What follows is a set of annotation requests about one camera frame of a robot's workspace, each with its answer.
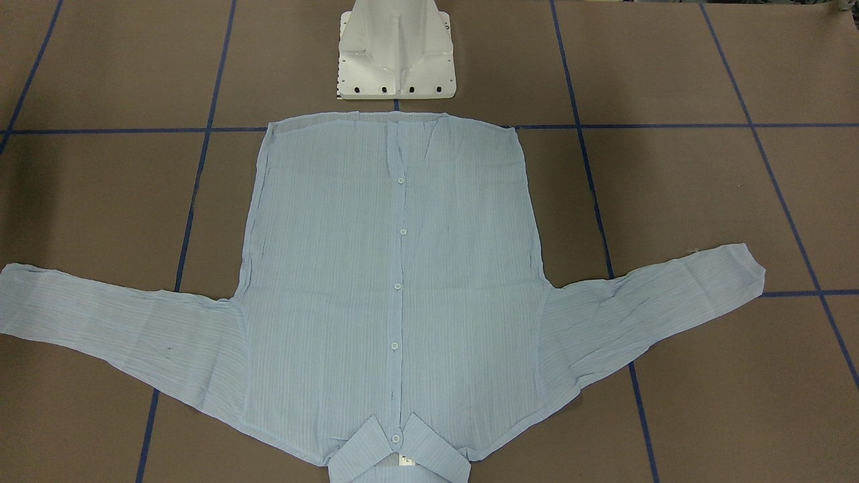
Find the light blue button shirt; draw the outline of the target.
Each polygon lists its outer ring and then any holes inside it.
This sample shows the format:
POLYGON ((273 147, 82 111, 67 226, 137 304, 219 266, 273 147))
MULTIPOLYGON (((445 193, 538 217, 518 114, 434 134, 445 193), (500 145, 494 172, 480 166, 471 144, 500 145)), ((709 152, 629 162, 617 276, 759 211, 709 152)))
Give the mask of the light blue button shirt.
POLYGON ((332 482, 466 482, 764 282, 728 244, 556 288, 515 129, 319 113, 268 125, 230 299, 10 264, 2 333, 105 360, 332 482))

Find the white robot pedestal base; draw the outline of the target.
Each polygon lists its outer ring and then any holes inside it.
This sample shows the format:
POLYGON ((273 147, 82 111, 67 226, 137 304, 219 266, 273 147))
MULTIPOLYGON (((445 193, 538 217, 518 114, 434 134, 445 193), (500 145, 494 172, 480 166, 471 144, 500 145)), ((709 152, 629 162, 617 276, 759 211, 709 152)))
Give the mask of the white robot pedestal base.
POLYGON ((435 1, 356 1, 340 16, 340 100, 442 100, 457 91, 451 19, 435 1))

